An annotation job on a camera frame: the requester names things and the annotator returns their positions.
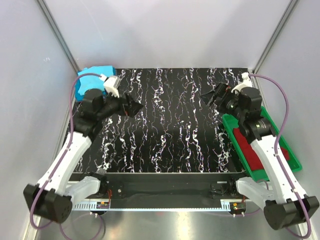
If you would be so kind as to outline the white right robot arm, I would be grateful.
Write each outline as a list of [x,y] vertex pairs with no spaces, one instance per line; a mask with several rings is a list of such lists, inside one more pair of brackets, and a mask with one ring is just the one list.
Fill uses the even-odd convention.
[[274,230],[302,223],[319,208],[316,196],[308,196],[286,161],[270,120],[262,115],[262,96],[257,88],[241,83],[231,88],[219,83],[214,90],[201,95],[208,106],[237,119],[242,135],[258,156],[272,189],[268,190],[251,177],[236,180],[237,191],[259,206],[269,226]]

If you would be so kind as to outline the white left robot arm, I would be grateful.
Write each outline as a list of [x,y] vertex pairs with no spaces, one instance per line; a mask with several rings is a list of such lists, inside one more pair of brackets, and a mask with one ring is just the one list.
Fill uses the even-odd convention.
[[23,196],[34,215],[50,222],[64,223],[72,208],[91,195],[108,192],[107,178],[101,173],[90,173],[72,186],[67,186],[75,167],[103,128],[103,121],[112,115],[135,117],[143,105],[130,94],[115,97],[104,95],[99,89],[85,92],[76,115],[70,120],[70,132],[47,172],[35,185],[28,184]]

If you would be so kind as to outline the light blue t shirt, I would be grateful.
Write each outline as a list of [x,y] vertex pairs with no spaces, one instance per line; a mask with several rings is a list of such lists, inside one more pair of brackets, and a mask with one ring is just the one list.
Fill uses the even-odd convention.
[[[105,65],[84,68],[82,71],[78,72],[78,76],[87,73],[97,74],[99,76],[103,74],[106,77],[115,76],[117,74],[116,69],[112,65]],[[75,84],[75,100],[81,102],[85,92],[91,89],[99,89],[102,91],[103,95],[106,95],[104,82],[98,76],[86,75],[82,76]]]

